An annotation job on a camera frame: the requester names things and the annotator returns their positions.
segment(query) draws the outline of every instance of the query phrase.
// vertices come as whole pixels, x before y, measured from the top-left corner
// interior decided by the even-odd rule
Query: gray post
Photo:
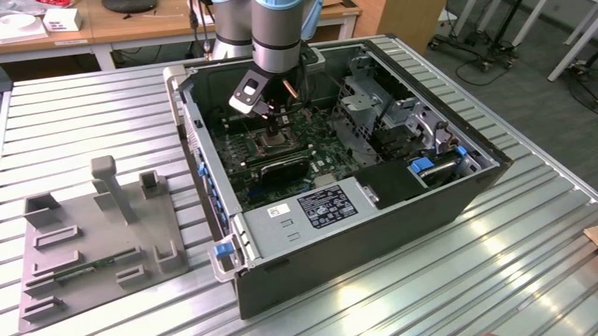
[[[116,162],[114,161],[112,156],[107,155],[92,159],[92,175],[96,179],[103,180],[127,223],[131,224],[136,222],[138,216],[135,215],[130,201],[127,200],[123,189],[120,189],[120,185],[116,181]]]

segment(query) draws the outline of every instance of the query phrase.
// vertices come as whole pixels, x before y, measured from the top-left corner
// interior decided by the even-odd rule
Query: black cover
[[[406,161],[390,161],[356,171],[355,179],[375,193],[378,209],[421,196],[429,189],[407,169]]]
[[[102,5],[116,13],[143,13],[158,6],[158,0],[102,0]]]

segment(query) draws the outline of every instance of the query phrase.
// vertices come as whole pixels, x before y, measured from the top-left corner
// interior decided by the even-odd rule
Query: motherboard
[[[264,120],[215,111],[210,133],[243,210],[323,187],[360,168],[331,128],[331,113],[314,107]]]

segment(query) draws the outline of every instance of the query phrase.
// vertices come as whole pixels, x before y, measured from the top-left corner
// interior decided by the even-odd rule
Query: barcode label
[[[87,40],[71,40],[71,41],[60,41],[55,42],[55,46],[69,46],[72,44],[84,44],[88,43]]]

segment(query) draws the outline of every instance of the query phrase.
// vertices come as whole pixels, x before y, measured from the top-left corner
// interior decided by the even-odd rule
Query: rolling stand
[[[482,72],[489,72],[490,68],[495,63],[502,64],[506,69],[510,69],[513,67],[513,63],[517,60],[515,56],[517,45],[505,46],[502,44],[502,40],[505,37],[506,30],[511,24],[513,17],[515,16],[517,10],[522,5],[522,2],[523,2],[522,0],[517,0],[515,3],[511,5],[511,9],[509,11],[507,16],[505,17],[505,21],[501,25],[494,40],[483,31],[474,31],[473,33],[470,33],[463,42],[459,42],[457,39],[453,39],[450,37],[435,35],[429,44],[430,49],[437,50],[441,43],[446,43],[455,49],[461,49],[478,56],[478,65]],[[481,39],[485,40],[486,45],[490,42],[490,47],[487,47],[486,50],[475,47]]]

